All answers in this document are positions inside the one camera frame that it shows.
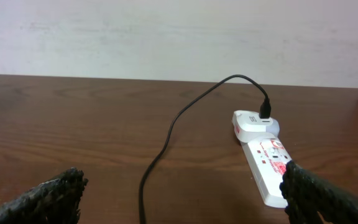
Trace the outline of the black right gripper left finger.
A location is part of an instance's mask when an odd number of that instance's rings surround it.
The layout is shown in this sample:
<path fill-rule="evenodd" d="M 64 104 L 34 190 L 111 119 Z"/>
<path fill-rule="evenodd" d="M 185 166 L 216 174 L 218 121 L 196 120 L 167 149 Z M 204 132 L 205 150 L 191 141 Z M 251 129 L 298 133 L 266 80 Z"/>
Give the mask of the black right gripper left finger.
<path fill-rule="evenodd" d="M 0 224 L 77 224 L 88 183 L 82 170 L 65 170 L 0 206 Z"/>

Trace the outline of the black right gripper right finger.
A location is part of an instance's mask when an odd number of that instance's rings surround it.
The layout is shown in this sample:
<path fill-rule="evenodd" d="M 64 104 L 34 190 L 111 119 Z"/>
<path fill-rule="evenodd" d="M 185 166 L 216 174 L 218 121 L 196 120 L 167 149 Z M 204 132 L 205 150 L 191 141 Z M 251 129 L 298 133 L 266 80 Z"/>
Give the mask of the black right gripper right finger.
<path fill-rule="evenodd" d="M 286 164 L 280 190 L 291 224 L 358 223 L 358 197 L 336 187 L 294 161 Z"/>

